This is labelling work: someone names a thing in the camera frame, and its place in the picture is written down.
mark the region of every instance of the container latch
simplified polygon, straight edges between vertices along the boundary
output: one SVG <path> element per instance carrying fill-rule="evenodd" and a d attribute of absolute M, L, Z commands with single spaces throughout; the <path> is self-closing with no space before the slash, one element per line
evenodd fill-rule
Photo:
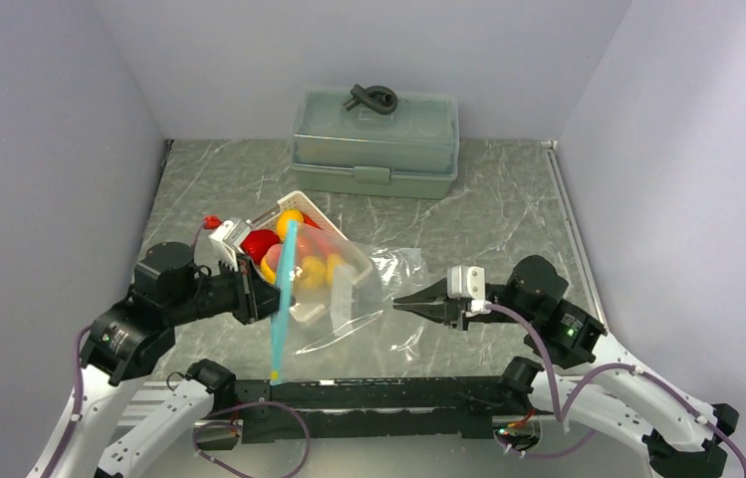
<path fill-rule="evenodd" d="M 377 166 L 355 166 L 355 179 L 365 184 L 390 184 L 390 169 Z"/>

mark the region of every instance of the orange fruit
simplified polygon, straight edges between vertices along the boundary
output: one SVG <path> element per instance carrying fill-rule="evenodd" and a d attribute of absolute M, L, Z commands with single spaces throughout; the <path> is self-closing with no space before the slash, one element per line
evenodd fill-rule
<path fill-rule="evenodd" d="M 285 242 L 285 236 L 288 235 L 288 224 L 291 221 L 296 221 L 297 224 L 302 224 L 305 222 L 305 217 L 296 209 L 288 209 L 279 214 L 279 220 L 276 222 L 276 234 L 279 235 L 279 239 L 281 239 L 282 242 Z"/>

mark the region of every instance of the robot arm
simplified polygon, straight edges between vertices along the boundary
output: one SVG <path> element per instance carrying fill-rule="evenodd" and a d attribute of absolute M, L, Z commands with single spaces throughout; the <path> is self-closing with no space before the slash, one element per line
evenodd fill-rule
<path fill-rule="evenodd" d="M 224 225 L 232 247 L 249 232 L 243 221 Z M 200 417 L 206 407 L 211 409 L 213 401 L 205 392 L 196 401 L 191 397 L 199 395 L 190 395 L 181 407 L 172 403 L 184 398 L 174 395 L 170 409 L 165 406 L 144 428 L 132 431 L 131 446 L 123 446 L 121 451 L 106 449 L 132 396 L 161 356 L 175 345 L 174 327 L 227 312 L 249 325 L 278 310 L 278 289 L 255 272 L 252 260 L 245 254 L 232 259 L 234 263 L 221 262 L 219 274 L 214 275 L 194 263 L 193 249 L 188 245 L 162 242 L 146 252 L 135 265 L 134 282 L 126 297 L 92 323 L 80 353 L 81 383 L 75 384 L 75 390 L 83 390 L 82 396 L 74 393 L 69 398 L 28 478 L 94 476 L 104 450 L 103 465 L 112 471 L 140 468 L 157 456 L 154 450 L 163 449 L 159 439 L 177 436 L 156 436 L 148 427 L 178 427 L 188 420 L 192 425 L 192 415 Z"/>
<path fill-rule="evenodd" d="M 717 426 L 725 435 L 736 428 L 738 413 L 727 404 L 711 405 L 674 387 L 641 360 L 627 351 L 616 337 L 586 311 L 563 299 L 568 283 L 555 268 L 540 256 L 523 259 L 504 285 L 486 284 L 483 269 L 458 266 L 449 270 L 445 279 L 411 296 L 396 299 L 394 307 L 413 312 L 426 319 L 460 331 L 468 330 L 470 323 L 515 323 L 513 317 L 503 314 L 498 307 L 488 309 L 488 304 L 503 306 L 521 317 L 539 336 L 552 365 L 557 370 L 573 375 L 586 375 L 602 371 L 604 365 L 629 368 L 610 369 L 593 377 L 593 383 L 610 394 L 600 395 L 584 388 L 579 400 L 569 410 L 568 417 L 579 417 L 585 423 L 608 435 L 618 437 L 636 450 L 645 450 L 652 468 L 660 475 L 721 476 L 726 453 L 719 448 L 719 438 L 707 426 Z M 539 347 L 532 337 L 525 339 L 535 353 Z M 553 373 L 525 358 L 515 358 L 502 381 L 509 382 L 518 400 L 533 400 L 545 410 L 560 410 L 552 398 Z M 700 412 L 696 417 L 683 403 L 677 401 L 651 378 L 659 379 L 666 387 Z M 558 388 L 569 389 L 565 378 L 558 381 Z M 631 427 L 622 420 L 625 412 L 616 414 L 615 401 L 625 406 L 631 416 L 639 415 Z M 594 410 L 587 406 L 600 403 Z"/>

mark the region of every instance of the red cap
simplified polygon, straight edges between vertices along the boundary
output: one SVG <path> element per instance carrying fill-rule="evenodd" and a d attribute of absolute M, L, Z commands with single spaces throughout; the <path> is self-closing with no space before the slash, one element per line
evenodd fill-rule
<path fill-rule="evenodd" d="M 205 216 L 205 218 L 202 220 L 202 227 L 208 229 L 209 231 L 213 231 L 214 229 L 220 227 L 220 224 L 222 223 L 223 221 L 221 221 L 220 218 L 217 216 Z"/>

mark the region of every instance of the container lid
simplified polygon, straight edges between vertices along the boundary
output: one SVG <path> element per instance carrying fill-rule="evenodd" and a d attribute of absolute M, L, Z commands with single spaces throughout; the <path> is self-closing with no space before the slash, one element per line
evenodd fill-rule
<path fill-rule="evenodd" d="M 444 173 L 457 162 L 457 99 L 399 92 L 391 115 L 360 105 L 346 111 L 349 88 L 305 93 L 294 125 L 294 161 L 326 166 L 386 167 Z"/>

